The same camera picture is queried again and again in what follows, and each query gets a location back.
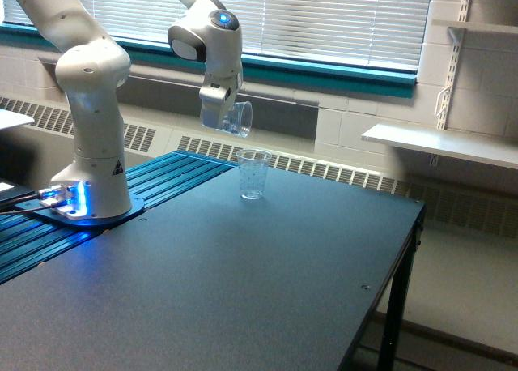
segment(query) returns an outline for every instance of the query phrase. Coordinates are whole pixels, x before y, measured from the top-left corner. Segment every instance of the blue led light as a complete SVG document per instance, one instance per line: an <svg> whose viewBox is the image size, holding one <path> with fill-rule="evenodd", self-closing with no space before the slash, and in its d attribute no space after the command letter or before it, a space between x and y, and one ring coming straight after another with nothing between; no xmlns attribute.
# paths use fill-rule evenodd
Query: blue led light
<svg viewBox="0 0 518 371"><path fill-rule="evenodd" d="M78 183L78 195L77 195L77 204L78 208L76 213L79 215L86 215L87 214L87 191L84 187L83 182Z"/></svg>

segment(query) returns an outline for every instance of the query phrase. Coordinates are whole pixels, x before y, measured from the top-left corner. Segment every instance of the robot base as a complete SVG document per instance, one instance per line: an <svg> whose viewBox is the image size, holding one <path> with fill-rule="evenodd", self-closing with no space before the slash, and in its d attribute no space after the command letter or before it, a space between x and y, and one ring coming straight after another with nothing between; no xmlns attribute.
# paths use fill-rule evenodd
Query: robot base
<svg viewBox="0 0 518 371"><path fill-rule="evenodd" d="M115 217L108 217L105 219L71 220L63 215L58 214L52 209L43 209L41 211L35 211L32 214L34 216L53 221L54 223L59 223L70 227L109 229L125 223L126 221L131 220L144 212L143 198L140 198L135 194L129 194L129 198L131 199L131 209L129 211L123 215L116 215ZM41 205L40 200L33 199L31 201L27 201L26 203L16 205L15 207L16 209L23 210L41 207Z"/></svg>

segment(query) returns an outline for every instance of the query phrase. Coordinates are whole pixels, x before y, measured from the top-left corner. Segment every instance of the window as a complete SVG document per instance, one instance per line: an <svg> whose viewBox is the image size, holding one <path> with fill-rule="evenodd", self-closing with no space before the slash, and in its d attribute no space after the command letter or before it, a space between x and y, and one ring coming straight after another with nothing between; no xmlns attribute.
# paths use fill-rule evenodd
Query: window
<svg viewBox="0 0 518 371"><path fill-rule="evenodd" d="M430 0L220 0L239 18L244 51L276 58L417 71ZM82 0L114 36L167 41L177 0ZM5 21L28 23L15 0Z"/></svg>

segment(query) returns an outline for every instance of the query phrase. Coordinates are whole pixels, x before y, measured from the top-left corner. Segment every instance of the clear plastic cup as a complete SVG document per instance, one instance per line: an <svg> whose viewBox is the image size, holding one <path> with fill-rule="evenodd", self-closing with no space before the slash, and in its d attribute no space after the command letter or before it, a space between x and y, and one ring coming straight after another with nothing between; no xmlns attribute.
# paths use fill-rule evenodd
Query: clear plastic cup
<svg viewBox="0 0 518 371"><path fill-rule="evenodd" d="M212 109L208 109L209 103L202 104L202 124L227 134L235 134L246 138L252 129L252 104L249 101L236 102L228 113L220 118Z"/></svg>
<svg viewBox="0 0 518 371"><path fill-rule="evenodd" d="M236 156L240 168L241 197L261 198L265 191L266 174L272 154L263 150L240 150Z"/></svg>

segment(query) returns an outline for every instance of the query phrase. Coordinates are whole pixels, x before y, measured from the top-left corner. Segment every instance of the black cable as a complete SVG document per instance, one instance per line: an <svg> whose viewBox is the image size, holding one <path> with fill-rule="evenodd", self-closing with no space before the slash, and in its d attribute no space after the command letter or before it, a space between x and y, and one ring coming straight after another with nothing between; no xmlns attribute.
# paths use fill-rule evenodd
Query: black cable
<svg viewBox="0 0 518 371"><path fill-rule="evenodd" d="M33 207L32 209L23 209L21 211L0 211L0 215L22 215L25 213L33 213L34 211L43 211L44 209L52 209L53 207L62 207L66 202L54 203L47 207Z"/></svg>
<svg viewBox="0 0 518 371"><path fill-rule="evenodd" d="M24 195L23 197L13 198L0 204L0 210L5 209L6 207L12 207L17 203L24 203L25 201L30 201L31 199L38 199L39 197L40 196L38 194L29 194Z"/></svg>

